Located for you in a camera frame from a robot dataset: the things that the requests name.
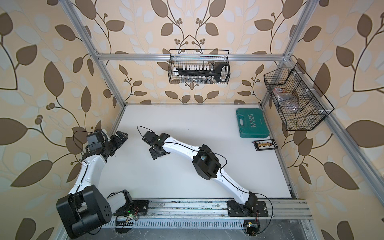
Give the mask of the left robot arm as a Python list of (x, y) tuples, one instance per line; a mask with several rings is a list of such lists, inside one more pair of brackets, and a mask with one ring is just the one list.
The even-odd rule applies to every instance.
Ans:
[(56, 203), (64, 228), (72, 240), (92, 234), (109, 223), (114, 214), (127, 215), (133, 209), (128, 191), (122, 190), (104, 197), (98, 190), (108, 157), (112, 157), (127, 140), (128, 135), (121, 131), (111, 137), (101, 130), (87, 135), (88, 145), (76, 183)]

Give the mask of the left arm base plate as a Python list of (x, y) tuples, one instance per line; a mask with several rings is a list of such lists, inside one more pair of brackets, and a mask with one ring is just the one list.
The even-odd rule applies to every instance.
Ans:
[(119, 208), (114, 216), (145, 216), (149, 209), (149, 201), (148, 200), (132, 200), (131, 202), (125, 204), (121, 208)]

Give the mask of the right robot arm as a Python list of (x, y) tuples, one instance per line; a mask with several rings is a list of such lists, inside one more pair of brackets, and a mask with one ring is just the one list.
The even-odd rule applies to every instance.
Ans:
[(218, 183), (222, 188), (232, 194), (234, 200), (244, 210), (251, 213), (256, 211), (258, 203), (257, 196), (243, 188), (227, 174), (218, 159), (220, 154), (214, 153), (207, 145), (200, 147), (192, 146), (180, 142), (168, 134), (162, 133), (157, 135), (151, 131), (147, 131), (142, 136), (142, 140), (150, 146), (150, 153), (153, 160), (171, 153), (186, 157), (192, 161), (200, 177)]

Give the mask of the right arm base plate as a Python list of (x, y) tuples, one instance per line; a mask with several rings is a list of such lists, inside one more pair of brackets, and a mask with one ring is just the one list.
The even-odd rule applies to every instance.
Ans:
[(258, 201), (252, 207), (238, 204), (235, 200), (227, 201), (229, 217), (268, 217), (266, 202)]

